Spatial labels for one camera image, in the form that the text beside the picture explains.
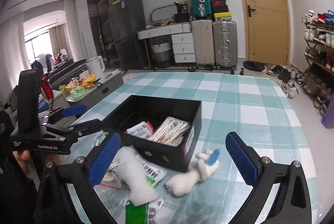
wooden door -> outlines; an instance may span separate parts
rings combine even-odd
[[[243,2],[247,20],[248,60],[286,65],[290,52],[287,0]]]

beige suitcase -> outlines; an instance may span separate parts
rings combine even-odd
[[[212,20],[192,21],[196,63],[201,65],[214,64]]]

checkered tablecloth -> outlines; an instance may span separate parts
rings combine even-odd
[[[195,152],[216,148],[221,151],[219,170],[181,198],[173,197],[164,188],[166,180],[177,173],[168,171],[156,186],[164,199],[157,223],[228,223],[236,214],[252,187],[244,183],[226,151],[225,137],[231,131],[237,132],[260,156],[268,156],[276,163],[290,164],[293,160],[302,163],[315,223],[317,181],[312,155],[300,122],[277,84],[266,78],[213,73],[147,73],[118,88],[78,122],[102,120],[131,94],[202,101],[202,129]],[[81,149],[83,143],[73,145],[71,161],[80,153],[86,155]],[[278,185],[274,185],[257,223],[265,220],[277,190]],[[97,192],[113,217],[119,223],[124,222],[122,201],[108,190],[99,188]]]

white plush toy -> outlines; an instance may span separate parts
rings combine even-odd
[[[157,191],[146,180],[143,164],[136,158],[133,147],[121,147],[113,162],[118,163],[114,172],[118,179],[130,188],[129,200],[136,207],[159,198]]]
[[[189,165],[189,172],[173,176],[166,182],[166,186],[177,197],[189,193],[195,183],[205,181],[218,170],[219,162],[217,159],[219,155],[219,150],[196,153],[195,157],[198,161]]]

stuffed toy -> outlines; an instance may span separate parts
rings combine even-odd
[[[189,165],[189,172],[173,176],[166,182],[166,187],[177,197],[188,194],[195,183],[205,181],[218,170],[219,155],[219,149],[196,153],[198,161]]]

